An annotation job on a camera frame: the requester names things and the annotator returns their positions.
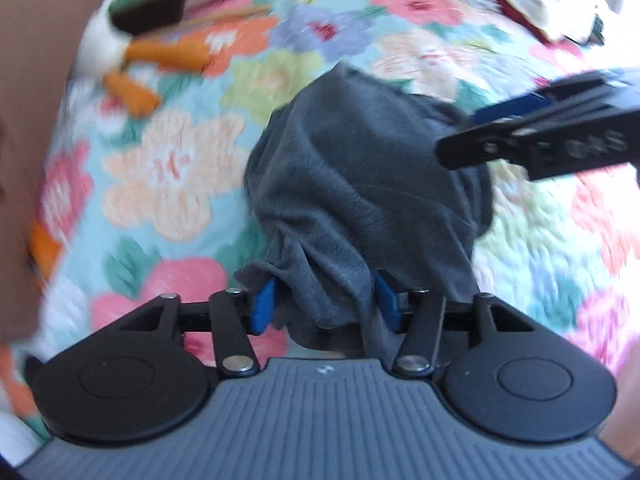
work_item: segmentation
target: stuffed toy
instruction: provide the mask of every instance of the stuffed toy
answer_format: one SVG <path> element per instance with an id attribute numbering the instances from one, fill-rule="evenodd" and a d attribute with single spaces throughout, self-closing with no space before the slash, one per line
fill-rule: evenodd
<path id="1" fill-rule="evenodd" d="M 0 389 L 4 390 L 9 406 L 25 422 L 38 414 L 30 388 L 15 376 L 15 363 L 7 345 L 0 345 Z"/>
<path id="2" fill-rule="evenodd" d="M 37 220 L 31 226 L 29 256 L 40 290 L 44 290 L 62 253 L 62 244 Z"/>
<path id="3" fill-rule="evenodd" d="M 101 81 L 105 90 L 119 99 L 132 117 L 143 118 L 151 114 L 162 99 L 124 73 L 128 63 L 156 62 L 201 72 L 211 62 L 211 54 L 203 43 L 134 39 L 111 23 L 109 8 L 113 1 L 105 0 L 89 20 L 80 41 L 72 76 Z"/>

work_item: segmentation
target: orange plush foot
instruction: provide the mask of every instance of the orange plush foot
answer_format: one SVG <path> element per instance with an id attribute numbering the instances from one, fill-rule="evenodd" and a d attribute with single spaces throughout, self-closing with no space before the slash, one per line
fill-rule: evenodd
<path id="1" fill-rule="evenodd" d="M 0 384 L 4 387 L 12 411 L 20 418 L 33 416 L 38 412 L 29 387 L 14 378 L 14 360 L 6 346 L 0 346 Z"/>
<path id="2" fill-rule="evenodd" d="M 107 92 L 118 98 L 132 117 L 150 115 L 162 103 L 158 94 L 113 70 L 102 80 Z"/>
<path id="3" fill-rule="evenodd" d="M 196 41 L 161 43 L 153 40 L 134 40 L 125 52 L 126 61 L 154 61 L 174 68 L 202 72 L 211 62 L 207 45 Z"/>
<path id="4" fill-rule="evenodd" d="M 34 222 L 29 240 L 29 254 L 45 283 L 53 274 L 61 251 L 60 243 L 54 240 L 39 222 Z"/>

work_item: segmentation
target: quilted blanket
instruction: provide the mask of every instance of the quilted blanket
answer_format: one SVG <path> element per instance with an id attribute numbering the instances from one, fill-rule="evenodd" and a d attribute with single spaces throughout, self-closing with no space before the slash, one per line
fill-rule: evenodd
<path id="1" fill-rule="evenodd" d="M 134 120 L 101 88 L 70 86 L 46 165 L 40 219 L 65 254 L 40 333 L 18 350 L 49 358 L 163 292 L 202 301 L 261 258 L 269 241 L 242 172 L 270 113 L 338 60 L 407 92 L 472 112 L 588 68 L 569 42 L 539 44 L 488 0 L 212 0 L 272 13 L 194 30 L 213 62 L 202 76 L 136 64 L 162 95 Z M 620 370 L 640 333 L 640 191 L 630 167 L 529 183 L 492 165 L 495 221 L 474 265 L 492 292 Z M 304 355 L 284 332 L 253 339 Z M 213 362 L 210 336 L 186 347 Z"/>

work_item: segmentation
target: gray t-shirt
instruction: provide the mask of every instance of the gray t-shirt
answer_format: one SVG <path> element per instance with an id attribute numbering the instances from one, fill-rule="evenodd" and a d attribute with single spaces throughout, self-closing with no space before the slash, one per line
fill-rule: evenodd
<path id="1" fill-rule="evenodd" d="M 276 315 L 298 343 L 390 363 L 400 340 L 382 323 L 371 269 L 452 301 L 478 293 L 470 260 L 492 221 L 489 173 L 448 171 L 434 155 L 467 121 L 343 64 L 271 115 L 244 176 L 271 245 L 238 278 L 249 290 L 266 273 L 287 285 Z M 337 338 L 318 330 L 349 325 Z"/>

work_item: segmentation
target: metal pin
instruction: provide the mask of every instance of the metal pin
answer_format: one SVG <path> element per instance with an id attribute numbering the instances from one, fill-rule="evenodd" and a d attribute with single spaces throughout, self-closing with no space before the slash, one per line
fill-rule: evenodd
<path id="1" fill-rule="evenodd" d="M 537 130 L 535 128 L 519 128 L 514 132 L 511 132 L 511 137 L 524 137 L 527 135 L 535 134 Z"/>
<path id="2" fill-rule="evenodd" d="M 254 367 L 254 360 L 246 355 L 230 355 L 222 361 L 222 366 L 230 372 L 247 372 Z"/>
<path id="3" fill-rule="evenodd" d="M 495 155 L 498 153 L 498 145 L 494 142 L 486 142 L 484 144 L 484 150 L 491 155 Z"/>
<path id="4" fill-rule="evenodd" d="M 427 358 L 421 355 L 403 355 L 397 364 L 405 372 L 423 372 L 430 366 Z"/>
<path id="5" fill-rule="evenodd" d="M 521 117 L 519 115 L 509 115 L 506 117 L 501 117 L 500 119 L 496 119 L 492 124 L 506 124 L 516 119 L 521 119 Z"/>

